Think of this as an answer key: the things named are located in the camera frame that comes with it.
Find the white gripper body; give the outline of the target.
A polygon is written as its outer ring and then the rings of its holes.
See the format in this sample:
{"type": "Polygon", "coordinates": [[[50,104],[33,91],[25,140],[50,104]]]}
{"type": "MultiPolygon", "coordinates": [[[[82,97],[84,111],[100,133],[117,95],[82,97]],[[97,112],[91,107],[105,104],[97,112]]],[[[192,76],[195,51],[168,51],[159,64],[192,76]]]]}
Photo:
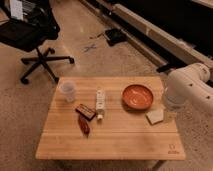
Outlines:
{"type": "Polygon", "coordinates": [[[184,105],[184,100],[177,97],[175,93],[172,92],[172,90],[167,87],[162,95],[162,101],[164,106],[168,110],[177,110],[180,109],[184,105]]]}

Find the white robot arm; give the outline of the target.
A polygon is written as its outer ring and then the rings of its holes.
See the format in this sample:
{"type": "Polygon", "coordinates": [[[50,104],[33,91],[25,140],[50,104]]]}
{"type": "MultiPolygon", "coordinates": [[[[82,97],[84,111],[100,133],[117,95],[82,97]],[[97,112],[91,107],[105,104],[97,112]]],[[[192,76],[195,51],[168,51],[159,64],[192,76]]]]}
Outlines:
{"type": "Polygon", "coordinates": [[[162,95],[164,105],[178,109],[190,101],[198,109],[213,114],[213,88],[206,84],[209,78],[210,69],[202,63],[171,71],[162,95]]]}

